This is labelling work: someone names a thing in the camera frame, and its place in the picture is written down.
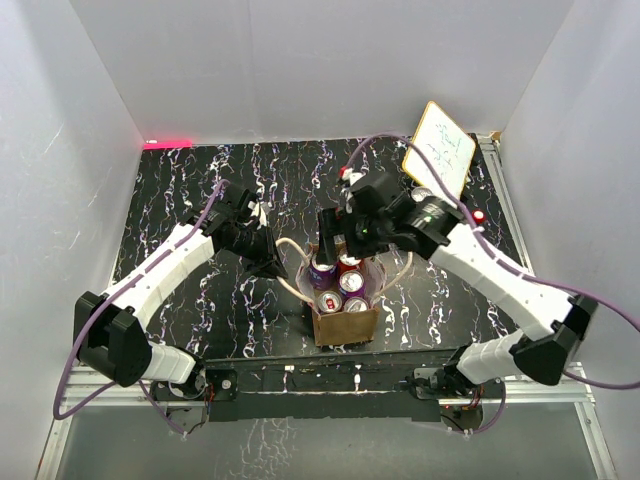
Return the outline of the purple Fanta grape can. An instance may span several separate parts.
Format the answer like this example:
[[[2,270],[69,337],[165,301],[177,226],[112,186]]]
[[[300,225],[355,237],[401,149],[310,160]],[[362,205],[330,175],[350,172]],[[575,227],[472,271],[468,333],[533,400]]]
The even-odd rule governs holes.
[[[318,261],[317,255],[311,258],[309,266],[309,281],[315,290],[325,291],[329,289],[336,280],[337,265],[324,264]]]

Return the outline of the red-tab silver top can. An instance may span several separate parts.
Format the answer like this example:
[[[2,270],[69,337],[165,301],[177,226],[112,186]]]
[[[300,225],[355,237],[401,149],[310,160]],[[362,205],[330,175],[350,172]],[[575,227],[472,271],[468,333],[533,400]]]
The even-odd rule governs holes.
[[[343,297],[334,290],[321,292],[317,297],[317,306],[322,314],[337,313],[342,309]]]

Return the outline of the black yellow soda can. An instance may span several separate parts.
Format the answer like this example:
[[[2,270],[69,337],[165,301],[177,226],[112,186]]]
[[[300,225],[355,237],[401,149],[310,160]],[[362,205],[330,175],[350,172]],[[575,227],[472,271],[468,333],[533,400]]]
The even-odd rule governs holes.
[[[416,203],[421,203],[428,199],[436,198],[437,195],[429,188],[424,186],[418,186],[411,190],[411,198]]]

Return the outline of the watermelon print canvas bag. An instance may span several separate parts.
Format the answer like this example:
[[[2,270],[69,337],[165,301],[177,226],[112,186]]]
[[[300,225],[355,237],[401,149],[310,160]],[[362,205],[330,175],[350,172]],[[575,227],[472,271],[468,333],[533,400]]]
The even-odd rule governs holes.
[[[347,255],[344,242],[336,245],[338,262],[334,276],[325,277],[319,289],[313,282],[316,267],[315,256],[319,247],[310,244],[301,247],[294,240],[282,237],[276,241],[278,247],[288,245],[301,256],[295,283],[279,278],[279,283],[294,297],[311,308],[313,337],[319,347],[366,343],[373,340],[380,309],[377,303],[383,294],[395,286],[408,273],[413,263],[409,253],[402,269],[388,279],[386,270],[377,256],[357,260]],[[363,286],[353,292],[340,289],[340,276],[355,271],[363,280]]]

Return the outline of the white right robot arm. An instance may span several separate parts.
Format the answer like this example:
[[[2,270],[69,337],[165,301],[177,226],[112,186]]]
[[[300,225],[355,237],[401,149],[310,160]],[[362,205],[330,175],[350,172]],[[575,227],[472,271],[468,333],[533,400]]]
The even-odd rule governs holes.
[[[463,212],[428,195],[415,201],[386,172],[341,171],[345,205],[318,215],[318,260],[336,262],[338,236],[348,254],[365,259],[391,246],[414,253],[453,274],[498,306],[516,332],[459,348],[438,374],[438,386],[466,397],[496,377],[518,373],[548,386],[559,383],[585,337],[597,303],[526,280],[525,271],[483,248]]]

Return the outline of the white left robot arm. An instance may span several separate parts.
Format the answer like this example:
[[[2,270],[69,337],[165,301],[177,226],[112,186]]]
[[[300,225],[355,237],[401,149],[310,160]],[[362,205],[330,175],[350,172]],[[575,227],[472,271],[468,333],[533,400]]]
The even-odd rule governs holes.
[[[146,331],[174,290],[220,251],[240,257],[251,276],[287,276],[258,195],[223,181],[204,209],[179,222],[130,274],[77,300],[74,357],[121,387],[150,380],[186,399],[200,396],[207,383],[202,361],[183,348],[151,342]]]

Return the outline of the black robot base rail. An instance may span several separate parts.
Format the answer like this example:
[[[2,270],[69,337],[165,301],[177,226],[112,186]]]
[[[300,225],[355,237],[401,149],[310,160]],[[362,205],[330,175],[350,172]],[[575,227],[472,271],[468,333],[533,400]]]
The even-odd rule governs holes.
[[[175,388],[155,381],[151,395],[171,412],[199,407],[210,422],[287,417],[438,422],[448,407],[481,408],[500,401],[505,387],[498,380],[465,394],[431,387],[453,353],[436,349],[207,360],[202,393],[180,398]]]

